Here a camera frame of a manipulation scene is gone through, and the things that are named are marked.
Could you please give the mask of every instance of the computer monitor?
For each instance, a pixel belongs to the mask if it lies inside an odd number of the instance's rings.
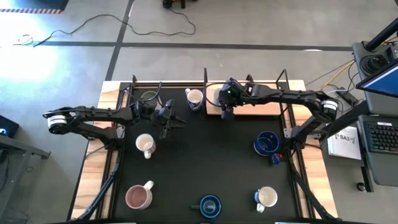
[[[398,98],[398,59],[359,82],[356,88]]]

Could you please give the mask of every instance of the white mug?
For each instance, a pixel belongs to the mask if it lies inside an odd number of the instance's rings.
[[[200,90],[185,89],[187,95],[188,105],[193,111],[197,111],[201,108],[203,103],[203,93]]]
[[[145,159],[150,159],[156,150],[156,143],[150,134],[141,134],[136,139],[136,147],[144,153]]]
[[[272,187],[262,187],[254,194],[257,212],[262,213],[266,207],[272,207],[278,201],[278,194]]]
[[[134,185],[126,192],[126,204],[132,209],[145,209],[152,202],[153,181],[148,181],[144,186]]]

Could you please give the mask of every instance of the black floor stripe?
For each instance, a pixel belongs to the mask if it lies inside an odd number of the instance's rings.
[[[129,13],[130,13],[133,2],[134,2],[134,0],[129,0],[129,2],[127,4],[126,12],[124,13],[123,22],[129,22]],[[114,68],[116,66],[116,62],[118,61],[119,52],[120,52],[120,48],[122,46],[124,34],[126,33],[126,27],[127,27],[127,25],[125,23],[123,23],[120,28],[118,39],[116,41],[116,46],[114,47],[113,54],[111,57],[111,62],[109,63],[108,71],[106,72],[105,81],[112,80]]]
[[[115,47],[117,42],[47,41],[43,46]],[[252,45],[252,44],[183,44],[183,43],[120,43],[120,47],[182,48],[182,49],[244,49],[244,50],[322,50],[350,52],[351,47],[304,45]]]
[[[183,49],[245,49],[245,50],[322,50],[350,52],[351,47],[252,44],[180,44],[180,43],[122,43],[122,47],[155,47]]]

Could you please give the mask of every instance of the label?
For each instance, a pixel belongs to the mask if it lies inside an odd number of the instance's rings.
[[[378,125],[392,126],[391,123],[377,122]]]

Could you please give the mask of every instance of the mug handle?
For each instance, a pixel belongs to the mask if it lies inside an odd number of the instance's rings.
[[[262,213],[265,209],[265,206],[261,205],[260,203],[257,204],[257,212]]]
[[[200,210],[200,205],[191,205],[192,210]]]
[[[145,159],[150,159],[150,152],[145,151],[144,156],[145,156]]]
[[[150,190],[153,186],[154,186],[154,182],[153,181],[148,181],[145,185],[144,185],[144,188],[145,188],[145,190]]]

